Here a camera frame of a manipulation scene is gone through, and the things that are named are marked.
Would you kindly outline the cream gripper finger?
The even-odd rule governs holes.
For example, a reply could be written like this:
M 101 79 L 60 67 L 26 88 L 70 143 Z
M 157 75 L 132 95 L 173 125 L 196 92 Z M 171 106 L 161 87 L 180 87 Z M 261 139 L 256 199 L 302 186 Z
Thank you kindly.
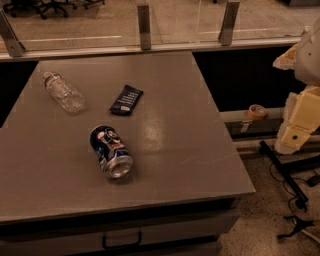
M 280 154 L 293 154 L 319 127 L 320 88 L 309 85 L 299 94 L 290 92 L 274 145 L 275 150 Z
M 297 44 L 293 45 L 285 53 L 275 59 L 273 66 L 281 70 L 293 70 L 295 67 L 297 48 Z

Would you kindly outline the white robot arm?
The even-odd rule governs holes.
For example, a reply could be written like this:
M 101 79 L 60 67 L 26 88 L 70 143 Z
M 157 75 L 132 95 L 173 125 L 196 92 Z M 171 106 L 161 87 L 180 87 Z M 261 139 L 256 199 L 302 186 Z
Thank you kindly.
M 299 43 L 273 62 L 275 68 L 292 69 L 306 87 L 299 93 L 290 92 L 285 103 L 275 150 L 293 154 L 320 127 L 320 18 L 308 27 Z

